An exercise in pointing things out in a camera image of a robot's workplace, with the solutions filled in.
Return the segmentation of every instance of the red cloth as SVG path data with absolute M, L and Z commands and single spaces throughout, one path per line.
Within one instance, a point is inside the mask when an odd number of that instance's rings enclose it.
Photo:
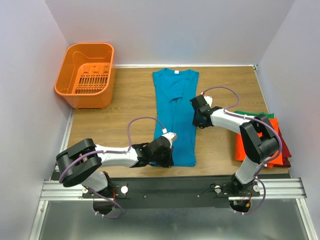
M 292 156 L 291 156 L 291 153 L 289 151 L 289 148 L 288 148 L 285 140 L 282 137 L 280 128 L 278 129 L 278 132 L 279 132 L 279 137 L 280 137 L 281 142 L 282 142 L 282 165 L 275 164 L 274 167 L 290 168 L 291 164 L 290 164 L 288 158 L 291 158 Z

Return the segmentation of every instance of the green cloth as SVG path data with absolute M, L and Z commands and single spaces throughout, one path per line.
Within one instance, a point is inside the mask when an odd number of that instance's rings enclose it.
M 275 118 L 275 114 L 274 114 L 274 113 L 264 113 L 264 112 L 252 113 L 252 112 L 245 112 L 245 111 L 235 111 L 234 113 L 236 113 L 236 114 L 242 114 L 242 115 L 248 115 L 248 116 L 258 116 L 259 114 L 264 114 L 264 115 L 266 115 L 269 119 L 274 119 L 274 118 Z

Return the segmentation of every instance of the black mounting plate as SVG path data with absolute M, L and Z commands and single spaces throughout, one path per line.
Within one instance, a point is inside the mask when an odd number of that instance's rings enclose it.
M 221 188 L 221 192 L 216 192 L 216 196 L 218 198 L 229 198 L 229 197 L 239 197 L 239 195 L 234 195 L 231 191 L 231 188 L 229 187 L 230 185 L 230 181 L 226 181 L 226 180 L 220 180 L 217 179 L 214 181 L 214 183 L 211 185 L 211 188 L 214 189 L 216 186 L 219 186 Z M 260 196 L 260 192 L 256 192 L 254 190 L 254 186 L 258 185 L 258 183 L 256 181 L 254 181 L 249 187 L 248 187 L 248 191 L 251 192 L 251 196 L 252 197 L 259 197 Z

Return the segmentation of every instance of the white panel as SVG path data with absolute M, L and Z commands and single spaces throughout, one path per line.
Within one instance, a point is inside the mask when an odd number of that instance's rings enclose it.
M 117 64 L 256 64 L 294 0 L 45 0 L 67 42 Z
M 67 43 L 43 0 L 0 7 L 0 239 L 29 239 L 70 108 L 54 93 Z
M 292 153 L 290 172 L 301 177 L 320 234 L 320 1 L 296 0 L 258 66 L 271 112 Z

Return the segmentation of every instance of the orange cloth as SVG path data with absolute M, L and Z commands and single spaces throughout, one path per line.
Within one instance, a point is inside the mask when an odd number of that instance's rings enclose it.
M 275 129 L 276 133 L 279 133 L 279 126 L 278 126 L 278 119 L 277 118 L 270 118 L 269 119 L 272 127 Z M 245 148 L 244 148 L 244 143 L 242 141 L 242 137 L 240 134 L 236 134 L 235 137 L 235 160 L 236 161 L 243 161 L 245 160 L 246 157 L 246 152 L 245 152 Z M 276 165 L 283 165 L 283 160 L 282 160 L 282 153 L 280 153 L 280 155 L 272 160 L 271 162 L 269 162 L 267 164 L 267 168 L 273 168 L 274 164 Z

